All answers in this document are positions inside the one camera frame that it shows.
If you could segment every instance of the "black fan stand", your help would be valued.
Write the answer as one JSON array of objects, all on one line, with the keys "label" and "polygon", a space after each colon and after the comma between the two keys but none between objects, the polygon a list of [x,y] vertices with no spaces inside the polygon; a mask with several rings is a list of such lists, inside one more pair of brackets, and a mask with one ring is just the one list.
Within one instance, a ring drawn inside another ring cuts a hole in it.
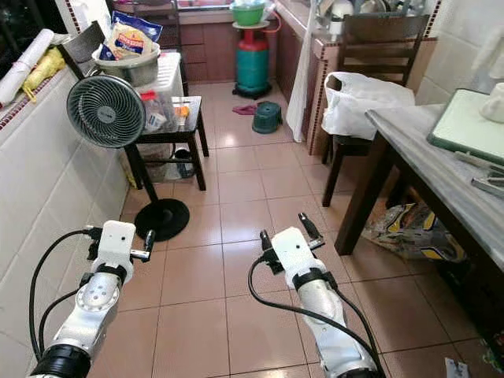
[{"label": "black fan stand", "polygon": [[173,198],[159,199],[150,180],[149,173],[134,143],[124,147],[132,171],[139,174],[143,186],[150,198],[150,204],[140,210],[135,217],[136,234],[145,239],[149,230],[156,232],[156,242],[171,239],[181,232],[189,222],[189,209],[185,204]]}]

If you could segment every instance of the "fan base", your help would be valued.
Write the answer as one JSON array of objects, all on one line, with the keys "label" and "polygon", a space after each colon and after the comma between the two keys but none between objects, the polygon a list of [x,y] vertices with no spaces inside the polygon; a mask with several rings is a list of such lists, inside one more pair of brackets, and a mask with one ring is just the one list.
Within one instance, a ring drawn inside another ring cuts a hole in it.
[{"label": "fan base", "polygon": [[160,199],[145,206],[135,217],[136,235],[145,239],[149,230],[156,232],[156,242],[171,239],[189,222],[189,209],[181,201]]}]

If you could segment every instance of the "green cutting board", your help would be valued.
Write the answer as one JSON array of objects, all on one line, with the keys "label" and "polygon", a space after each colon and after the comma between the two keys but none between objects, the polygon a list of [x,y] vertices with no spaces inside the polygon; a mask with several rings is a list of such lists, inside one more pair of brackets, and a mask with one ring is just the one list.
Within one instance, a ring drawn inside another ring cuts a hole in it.
[{"label": "green cutting board", "polygon": [[469,152],[504,165],[504,124],[480,114],[488,97],[469,89],[457,89],[427,140],[446,150]]}]

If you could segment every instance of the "green bowl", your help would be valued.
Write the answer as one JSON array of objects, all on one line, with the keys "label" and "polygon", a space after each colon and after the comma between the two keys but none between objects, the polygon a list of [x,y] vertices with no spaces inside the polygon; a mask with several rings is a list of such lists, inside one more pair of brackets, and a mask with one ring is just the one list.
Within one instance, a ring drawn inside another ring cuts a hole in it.
[{"label": "green bowl", "polygon": [[251,26],[259,24],[259,21],[261,21],[265,5],[234,6],[234,4],[231,4],[229,8],[233,12],[233,19],[239,26]]}]

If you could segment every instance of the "beige tiled floor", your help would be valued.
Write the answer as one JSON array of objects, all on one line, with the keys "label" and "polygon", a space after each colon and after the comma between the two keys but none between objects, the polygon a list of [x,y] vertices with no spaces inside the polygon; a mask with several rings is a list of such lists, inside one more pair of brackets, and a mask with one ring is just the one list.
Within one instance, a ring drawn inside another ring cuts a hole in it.
[{"label": "beige tiled floor", "polygon": [[[364,160],[345,162],[332,206],[321,208],[328,168],[293,143],[285,125],[270,135],[253,132],[251,117],[231,112],[251,101],[231,89],[229,83],[191,88],[203,96],[207,191],[194,179],[157,185],[160,197],[189,206],[189,225],[156,245],[149,264],[135,265],[91,376],[322,378],[302,317],[255,302],[246,282],[261,253],[259,231],[300,226],[301,211],[324,233],[327,244],[317,256],[363,310],[389,377],[444,377],[445,357],[469,363],[473,377],[498,376],[483,363],[474,327],[431,264],[403,261],[364,239],[352,256],[336,253],[332,244]],[[278,88],[269,99],[286,109]],[[123,219],[132,221],[147,203],[144,191],[130,191]],[[299,304],[283,274],[260,265],[254,281],[266,298]],[[365,337],[345,307],[348,326]]]}]

